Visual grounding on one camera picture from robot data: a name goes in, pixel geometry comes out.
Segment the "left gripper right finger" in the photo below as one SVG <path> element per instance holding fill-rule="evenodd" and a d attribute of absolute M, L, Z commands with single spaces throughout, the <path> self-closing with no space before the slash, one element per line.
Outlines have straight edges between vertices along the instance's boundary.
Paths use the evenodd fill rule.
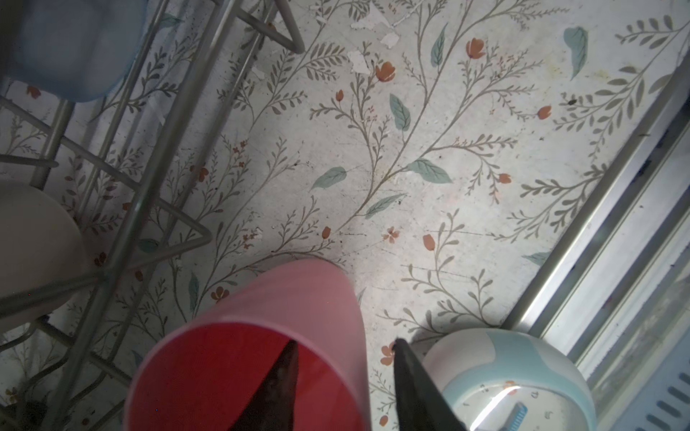
<path fill-rule="evenodd" d="M 396 412 L 401 431 L 461 430 L 459 420 L 405 339 L 394 344 Z"/>

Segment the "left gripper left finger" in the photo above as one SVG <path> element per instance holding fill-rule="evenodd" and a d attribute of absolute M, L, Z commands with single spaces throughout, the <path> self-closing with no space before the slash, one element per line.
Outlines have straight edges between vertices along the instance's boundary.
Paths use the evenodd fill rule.
<path fill-rule="evenodd" d="M 291 340 L 229 430 L 292 430 L 297 386 L 298 343 Z"/>

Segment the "pink cup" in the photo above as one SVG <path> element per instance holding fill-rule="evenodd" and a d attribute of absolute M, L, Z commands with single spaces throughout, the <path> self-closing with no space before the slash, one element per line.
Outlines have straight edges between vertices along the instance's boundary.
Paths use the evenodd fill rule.
<path fill-rule="evenodd" d="M 291 341 L 295 429 L 370 429 L 363 317 L 346 274 L 323 260 L 271 269 L 159 341 L 129 386 L 123 427 L 229 429 Z"/>

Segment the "beige cup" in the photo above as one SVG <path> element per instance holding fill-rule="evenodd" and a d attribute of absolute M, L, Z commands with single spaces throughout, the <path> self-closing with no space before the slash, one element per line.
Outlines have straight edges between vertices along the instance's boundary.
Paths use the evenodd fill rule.
<path fill-rule="evenodd" d="M 82 233 L 42 190 L 1 182 L 1 298 L 90 272 Z"/>

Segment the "clear blue cup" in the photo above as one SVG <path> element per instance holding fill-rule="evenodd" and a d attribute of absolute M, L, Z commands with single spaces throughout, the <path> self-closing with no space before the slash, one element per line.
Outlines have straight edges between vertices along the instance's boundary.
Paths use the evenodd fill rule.
<path fill-rule="evenodd" d="M 118 84 L 139 51 L 147 1 L 3 1 L 3 74 L 71 102 Z"/>

